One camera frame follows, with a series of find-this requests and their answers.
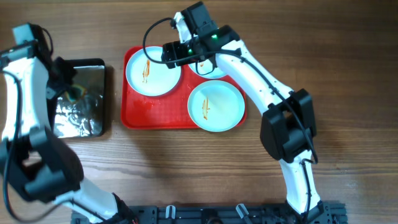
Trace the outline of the green yellow sponge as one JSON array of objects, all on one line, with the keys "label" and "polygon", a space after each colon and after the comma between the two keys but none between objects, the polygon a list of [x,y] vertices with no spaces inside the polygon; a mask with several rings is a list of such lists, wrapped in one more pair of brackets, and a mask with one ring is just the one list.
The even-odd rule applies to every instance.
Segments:
[{"label": "green yellow sponge", "polygon": [[69,90],[66,91],[66,98],[70,103],[77,103],[87,93],[87,89],[81,85],[73,84]]}]

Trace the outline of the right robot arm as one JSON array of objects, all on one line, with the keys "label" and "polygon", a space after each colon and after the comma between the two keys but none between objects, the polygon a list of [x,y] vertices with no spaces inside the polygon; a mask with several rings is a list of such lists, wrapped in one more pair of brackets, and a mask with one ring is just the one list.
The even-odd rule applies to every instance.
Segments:
[{"label": "right robot arm", "polygon": [[260,139],[282,168],[287,203],[299,215],[309,214],[320,202],[311,168],[318,159],[310,94],[304,89],[293,91],[274,78],[235,30],[216,24],[201,1],[177,12],[170,25],[179,40],[164,44],[162,62],[174,68],[209,60],[240,86],[262,115]]}]

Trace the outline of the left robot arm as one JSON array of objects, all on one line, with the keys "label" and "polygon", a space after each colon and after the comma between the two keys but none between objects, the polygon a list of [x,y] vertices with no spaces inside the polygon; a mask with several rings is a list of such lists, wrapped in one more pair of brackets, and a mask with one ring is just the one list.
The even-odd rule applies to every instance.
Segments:
[{"label": "left robot arm", "polygon": [[7,118],[1,137],[4,206],[16,218],[9,189],[26,202],[53,203],[84,215],[90,223],[137,223],[114,193],[85,178],[82,164],[53,133],[57,97],[72,88],[74,67],[53,58],[47,29],[29,22],[12,30],[15,46],[1,52],[7,86]]}]

